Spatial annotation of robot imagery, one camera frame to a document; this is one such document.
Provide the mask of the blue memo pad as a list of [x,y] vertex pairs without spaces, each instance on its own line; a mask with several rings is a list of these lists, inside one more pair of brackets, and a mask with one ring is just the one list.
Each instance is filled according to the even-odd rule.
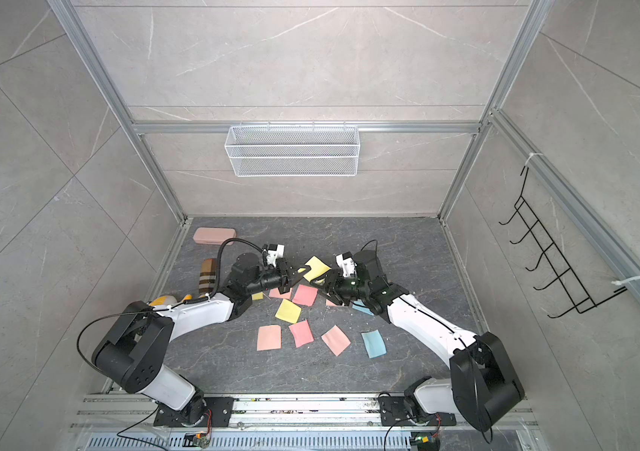
[[374,313],[369,308],[365,307],[363,304],[353,303],[352,308],[370,316],[374,315]]

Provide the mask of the yellow torn memo page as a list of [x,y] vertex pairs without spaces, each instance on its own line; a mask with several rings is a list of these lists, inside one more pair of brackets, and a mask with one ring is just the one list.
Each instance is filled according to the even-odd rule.
[[282,300],[275,314],[275,318],[290,324],[296,324],[299,321],[301,312],[302,309],[297,304],[288,300]]

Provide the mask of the salmon torn memo page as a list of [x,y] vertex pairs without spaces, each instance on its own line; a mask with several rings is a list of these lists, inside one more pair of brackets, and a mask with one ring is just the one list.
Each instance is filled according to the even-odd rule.
[[351,344],[347,335],[337,325],[329,329],[321,338],[335,356],[340,356]]

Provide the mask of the dark pink torn page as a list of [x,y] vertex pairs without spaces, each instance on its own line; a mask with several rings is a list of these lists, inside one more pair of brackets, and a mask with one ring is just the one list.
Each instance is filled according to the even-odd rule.
[[299,321],[289,326],[289,330],[294,338],[295,346],[301,348],[314,342],[314,336],[308,321]]

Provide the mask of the blue torn memo page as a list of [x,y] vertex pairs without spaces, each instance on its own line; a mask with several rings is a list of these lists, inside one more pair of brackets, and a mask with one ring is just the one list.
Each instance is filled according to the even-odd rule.
[[385,341],[378,330],[363,332],[361,337],[370,359],[375,359],[387,353]]

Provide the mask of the pink torn memo page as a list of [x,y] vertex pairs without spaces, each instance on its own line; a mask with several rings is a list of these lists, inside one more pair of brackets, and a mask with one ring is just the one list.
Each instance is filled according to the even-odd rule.
[[282,328],[280,325],[267,325],[258,329],[258,351],[273,351],[282,347]]

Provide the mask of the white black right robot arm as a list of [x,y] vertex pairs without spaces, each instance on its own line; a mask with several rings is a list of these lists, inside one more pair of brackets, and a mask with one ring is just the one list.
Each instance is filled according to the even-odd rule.
[[373,315],[414,336],[449,368],[447,380],[424,377],[403,396],[404,411],[391,428],[434,424],[460,416],[487,443],[494,426],[526,396],[498,336],[475,334],[442,318],[408,289],[389,281],[376,250],[367,247],[336,257],[336,268],[311,279],[337,306],[360,303]]

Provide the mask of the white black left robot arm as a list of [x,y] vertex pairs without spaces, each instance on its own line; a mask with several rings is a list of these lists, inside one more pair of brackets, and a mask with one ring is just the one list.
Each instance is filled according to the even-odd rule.
[[218,250],[212,288],[196,297],[153,306],[133,302],[106,316],[115,323],[90,357],[81,359],[130,394],[150,398],[178,423],[194,427],[209,419],[204,392],[164,364],[175,339],[214,324],[239,318],[256,293],[287,293],[312,267],[293,267],[284,246],[260,247],[240,238],[225,240]]

